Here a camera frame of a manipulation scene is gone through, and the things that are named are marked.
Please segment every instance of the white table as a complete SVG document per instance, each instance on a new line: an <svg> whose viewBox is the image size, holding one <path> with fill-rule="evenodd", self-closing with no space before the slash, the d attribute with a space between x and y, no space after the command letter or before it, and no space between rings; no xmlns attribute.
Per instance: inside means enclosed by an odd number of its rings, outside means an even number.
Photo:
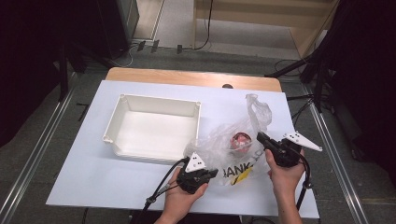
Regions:
<svg viewBox="0 0 396 224"><path fill-rule="evenodd" d="M200 136L222 123L247 116L245 96L256 93L273 112L269 134L277 140L294 131L286 96L282 92L230 90L168 84L103 81L64 162L47 204L120 209L142 209L170 166L143 163L114 154L102 137L120 94L137 94L202 102ZM296 190L299 195L301 183ZM164 197L151 210L163 209ZM235 186L209 184L193 213L277 216L271 180L263 175ZM312 190L305 194L302 217L318 218Z"/></svg>

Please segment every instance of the gray floor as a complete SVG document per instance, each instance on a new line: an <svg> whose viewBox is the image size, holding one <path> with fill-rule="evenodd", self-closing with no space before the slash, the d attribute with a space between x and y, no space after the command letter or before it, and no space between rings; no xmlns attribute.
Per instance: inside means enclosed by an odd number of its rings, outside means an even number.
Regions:
<svg viewBox="0 0 396 224"><path fill-rule="evenodd" d="M159 68L173 70L194 70L262 76L275 71L278 59L252 57L246 55L221 54L213 52L184 51L176 54L175 49L158 49L149 53L131 51L134 56L132 67ZM89 104L107 70L95 62L89 62L86 74L79 75L69 106L65 110L56 132L52 136L46 153L39 163L35 175L24 193L10 223L78 223L84 208L54 207L45 205L56 176L62 168L68 150L78 133L83 106ZM281 78L282 90L288 96L302 95L303 89L298 79ZM0 202L7 197L9 188L18 177L35 143L48 122L57 104L59 90L55 89L26 121L18 135L6 146L0 148ZM294 114L305 101L290 101L290 113ZM335 117L327 110L323 114L336 140L337 148L347 172L361 197L363 208L371 223L391 223L396 221L396 190L390 184L388 175L376 164L354 161L349 152L347 140L343 136ZM322 139L312 114L307 109L299 118L296 130L318 144ZM312 167L314 192L318 204L320 220L307 219L304 223L354 223L345 196L334 174L326 151L307 151L306 157ZM87 223L127 223L129 211L118 209L92 208L87 215ZM277 223L276 217L269 217ZM251 217L244 217L248 223Z"/></svg>

